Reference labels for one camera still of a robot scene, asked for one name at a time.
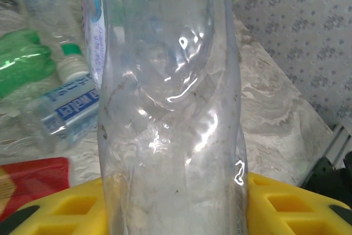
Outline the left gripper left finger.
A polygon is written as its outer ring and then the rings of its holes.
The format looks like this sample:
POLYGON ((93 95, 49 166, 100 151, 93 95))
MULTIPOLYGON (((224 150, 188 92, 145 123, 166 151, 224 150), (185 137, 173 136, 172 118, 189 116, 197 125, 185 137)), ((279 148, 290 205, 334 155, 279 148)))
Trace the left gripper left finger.
POLYGON ((11 234, 109 234, 102 179, 34 200, 38 209, 11 234))

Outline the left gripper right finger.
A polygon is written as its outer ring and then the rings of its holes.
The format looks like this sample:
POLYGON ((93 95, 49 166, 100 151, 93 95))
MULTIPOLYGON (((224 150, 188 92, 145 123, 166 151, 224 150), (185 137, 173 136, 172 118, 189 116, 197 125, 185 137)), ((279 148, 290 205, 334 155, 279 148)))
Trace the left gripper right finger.
POLYGON ((344 203, 265 176, 248 175, 249 234, 351 234, 344 203))

